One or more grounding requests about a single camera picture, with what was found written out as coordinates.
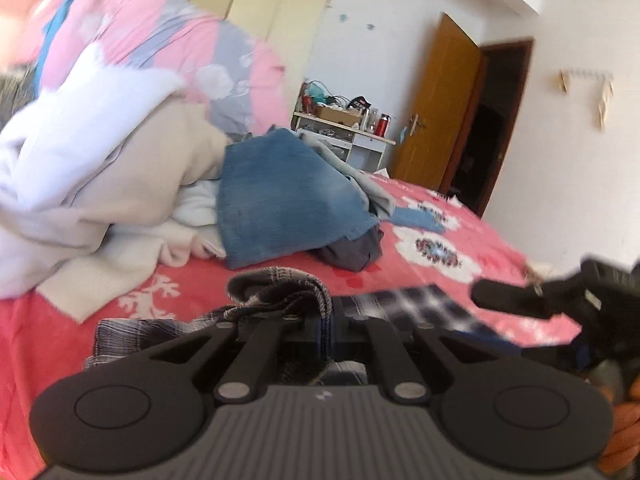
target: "red thermos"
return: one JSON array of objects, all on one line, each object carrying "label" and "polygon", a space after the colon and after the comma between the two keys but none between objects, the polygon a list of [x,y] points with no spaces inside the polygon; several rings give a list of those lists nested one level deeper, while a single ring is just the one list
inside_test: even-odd
[{"label": "red thermos", "polygon": [[376,126],[375,134],[379,137],[384,137],[386,134],[386,129],[389,127],[389,121],[391,117],[386,114],[382,114],[380,119],[378,120],[378,126]]}]

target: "cream wardrobe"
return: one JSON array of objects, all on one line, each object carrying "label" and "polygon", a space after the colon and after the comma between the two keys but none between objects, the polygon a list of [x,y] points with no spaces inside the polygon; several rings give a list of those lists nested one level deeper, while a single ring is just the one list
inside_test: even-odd
[{"label": "cream wardrobe", "polygon": [[191,0],[266,41],[286,67],[284,95],[293,113],[320,18],[329,0]]}]

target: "door handle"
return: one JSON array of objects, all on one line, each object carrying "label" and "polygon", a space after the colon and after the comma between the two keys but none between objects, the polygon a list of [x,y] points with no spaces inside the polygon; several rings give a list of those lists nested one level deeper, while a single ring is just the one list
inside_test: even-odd
[{"label": "door handle", "polygon": [[418,114],[413,114],[411,116],[411,125],[409,126],[409,137],[413,137],[414,133],[415,133],[415,127],[418,124],[418,119],[419,119],[419,115]]},{"label": "door handle", "polygon": [[426,128],[427,125],[420,122],[420,115],[413,114],[411,116],[411,125],[409,126],[409,137],[413,137],[416,128]]}]

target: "drawer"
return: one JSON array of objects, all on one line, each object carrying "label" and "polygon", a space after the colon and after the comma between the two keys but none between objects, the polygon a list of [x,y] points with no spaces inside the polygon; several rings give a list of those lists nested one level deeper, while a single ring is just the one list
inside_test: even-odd
[{"label": "drawer", "polygon": [[385,153],[386,150],[386,142],[384,140],[372,139],[371,137],[360,134],[355,134],[353,145],[367,148],[373,152]]},{"label": "drawer", "polygon": [[304,133],[305,135],[311,136],[314,139],[323,140],[324,142],[328,142],[332,146],[338,146],[340,148],[344,148],[345,150],[350,150],[353,145],[346,140],[336,139],[335,137],[327,137],[321,134],[316,134],[315,132],[305,130],[304,128],[298,128],[298,133]]}]

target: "wooden door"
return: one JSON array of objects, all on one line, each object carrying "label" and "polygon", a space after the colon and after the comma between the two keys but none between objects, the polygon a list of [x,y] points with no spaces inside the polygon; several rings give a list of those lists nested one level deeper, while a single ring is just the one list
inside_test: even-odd
[{"label": "wooden door", "polygon": [[430,189],[440,187],[481,60],[478,46],[443,14],[409,131],[391,171],[393,178]]}]

